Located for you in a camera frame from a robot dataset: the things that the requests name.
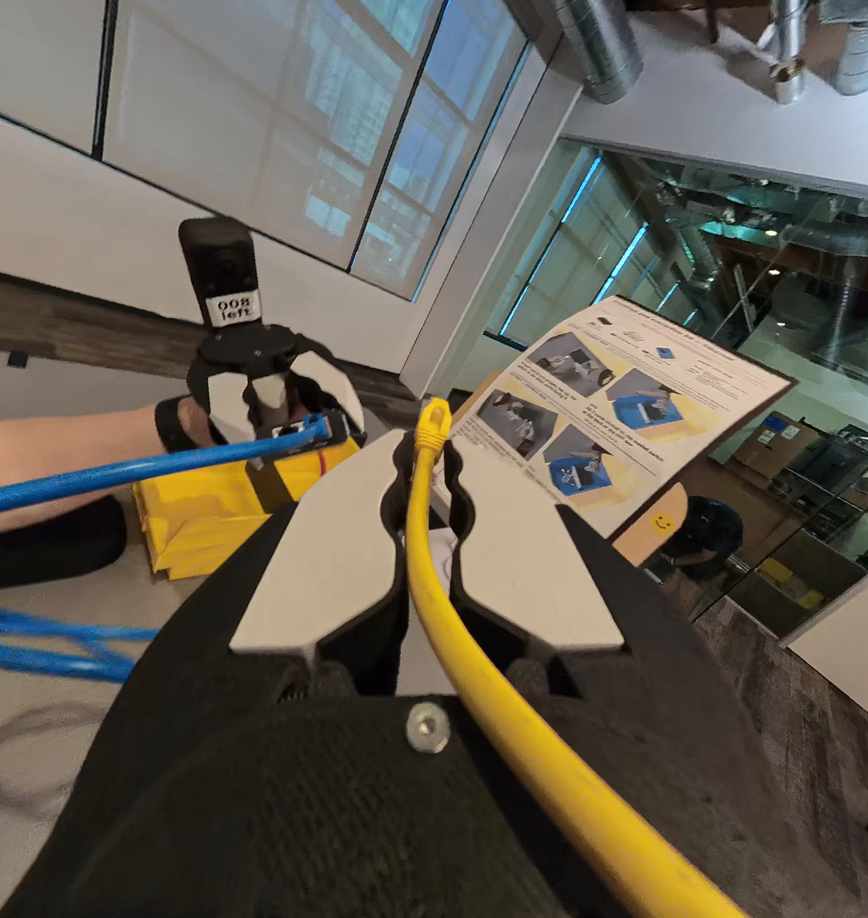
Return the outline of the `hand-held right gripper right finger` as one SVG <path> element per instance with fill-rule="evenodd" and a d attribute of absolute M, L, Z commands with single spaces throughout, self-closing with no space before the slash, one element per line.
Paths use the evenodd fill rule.
<path fill-rule="evenodd" d="M 496 667 L 549 663 L 625 646 L 558 505 L 517 465 L 451 438 L 443 452 L 450 493 L 450 598 Z"/>

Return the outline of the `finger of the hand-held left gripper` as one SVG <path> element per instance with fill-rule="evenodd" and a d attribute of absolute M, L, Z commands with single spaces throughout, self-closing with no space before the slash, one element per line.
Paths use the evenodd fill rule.
<path fill-rule="evenodd" d="M 347 373 L 315 350 L 299 353 L 291 363 L 294 384 L 305 407 L 339 410 L 352 435 L 366 435 L 363 407 Z"/>
<path fill-rule="evenodd" d="M 221 372 L 207 381 L 208 419 L 217 442 L 254 442 L 257 427 L 250 417 L 250 381 L 244 373 Z"/>

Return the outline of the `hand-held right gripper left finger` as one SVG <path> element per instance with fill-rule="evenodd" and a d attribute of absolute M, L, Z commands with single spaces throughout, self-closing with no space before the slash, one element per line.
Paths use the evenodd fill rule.
<path fill-rule="evenodd" d="M 329 656 L 361 667 L 405 616 L 412 436 L 392 430 L 297 504 L 229 642 L 236 655 Z"/>

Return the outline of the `black ethernet splitter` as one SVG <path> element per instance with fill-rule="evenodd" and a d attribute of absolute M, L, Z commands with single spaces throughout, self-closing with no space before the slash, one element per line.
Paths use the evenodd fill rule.
<path fill-rule="evenodd" d="M 328 414 L 308 414 L 261 433 L 256 441 L 261 447 L 257 457 L 277 461 L 338 446 L 348 440 L 350 430 L 345 415 L 333 410 Z"/>

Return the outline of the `person's left forearm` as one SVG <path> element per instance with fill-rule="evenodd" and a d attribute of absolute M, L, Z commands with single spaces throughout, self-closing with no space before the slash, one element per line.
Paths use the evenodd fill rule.
<path fill-rule="evenodd" d="M 0 420 L 0 488 L 165 453 L 153 406 Z"/>

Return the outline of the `person's left hand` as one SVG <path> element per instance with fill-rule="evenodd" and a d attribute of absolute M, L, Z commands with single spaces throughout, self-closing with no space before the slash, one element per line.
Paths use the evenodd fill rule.
<path fill-rule="evenodd" d="M 209 417 L 193 397 L 186 396 L 180 401 L 177 406 L 177 418 L 184 433 L 196 448 L 217 445 L 212 436 Z"/>

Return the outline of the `black wristwatch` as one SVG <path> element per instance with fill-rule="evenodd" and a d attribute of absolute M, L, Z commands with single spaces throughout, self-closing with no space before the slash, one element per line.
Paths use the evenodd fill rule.
<path fill-rule="evenodd" d="M 188 452 L 196 448 L 180 417 L 180 408 L 187 398 L 174 396 L 160 401 L 154 407 L 155 429 L 165 453 Z"/>

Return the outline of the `yellow plastic bin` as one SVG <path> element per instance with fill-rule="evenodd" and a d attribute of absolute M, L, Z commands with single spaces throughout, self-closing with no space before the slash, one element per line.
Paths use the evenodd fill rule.
<path fill-rule="evenodd" d="M 169 580 L 215 572 L 280 507 L 359 452 L 352 438 L 286 460 L 213 465 L 133 485 L 151 568 Z"/>

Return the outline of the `wooden board with smiley sticker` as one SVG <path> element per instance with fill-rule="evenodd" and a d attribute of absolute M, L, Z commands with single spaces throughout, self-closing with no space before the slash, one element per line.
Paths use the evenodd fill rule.
<path fill-rule="evenodd" d="M 677 482 L 662 494 L 612 543 L 619 554 L 635 568 L 682 528 L 688 515 L 688 495 Z"/>

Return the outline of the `printed instruction board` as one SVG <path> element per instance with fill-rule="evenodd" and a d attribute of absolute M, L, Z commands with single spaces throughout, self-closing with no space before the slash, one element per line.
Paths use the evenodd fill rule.
<path fill-rule="evenodd" d="M 451 440 L 500 456 L 611 537 L 795 385 L 612 295 L 520 353 Z"/>

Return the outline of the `window with white blinds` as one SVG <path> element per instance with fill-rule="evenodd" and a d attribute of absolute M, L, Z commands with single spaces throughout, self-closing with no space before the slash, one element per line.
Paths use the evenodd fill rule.
<path fill-rule="evenodd" d="M 527 44 L 492 1 L 0 1 L 0 114 L 413 299 Z"/>

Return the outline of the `cardboard box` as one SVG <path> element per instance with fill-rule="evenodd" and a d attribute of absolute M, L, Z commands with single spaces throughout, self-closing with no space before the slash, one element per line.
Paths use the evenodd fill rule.
<path fill-rule="evenodd" d="M 817 443 L 822 434 L 802 420 L 769 413 L 740 444 L 730 459 L 744 473 L 772 481 Z"/>

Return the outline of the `white door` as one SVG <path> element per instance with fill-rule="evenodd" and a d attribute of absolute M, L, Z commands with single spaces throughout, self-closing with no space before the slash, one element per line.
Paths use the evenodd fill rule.
<path fill-rule="evenodd" d="M 779 645 L 868 712 L 868 574 Z"/>

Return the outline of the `silver ceiling pipe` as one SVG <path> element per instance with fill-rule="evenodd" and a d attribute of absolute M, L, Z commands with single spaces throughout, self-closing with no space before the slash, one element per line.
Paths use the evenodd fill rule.
<path fill-rule="evenodd" d="M 812 1 L 770 1 L 769 27 L 760 46 L 772 58 L 769 77 L 776 103 L 791 106 L 815 84 L 815 75 L 805 60 L 807 30 Z"/>

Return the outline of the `silver ribbed ventilation duct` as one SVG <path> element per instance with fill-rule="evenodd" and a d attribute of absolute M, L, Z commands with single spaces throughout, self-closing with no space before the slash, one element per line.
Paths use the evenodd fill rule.
<path fill-rule="evenodd" d="M 623 99 L 643 71 L 638 42 L 623 1 L 552 1 L 580 65 L 586 95 L 602 105 Z"/>

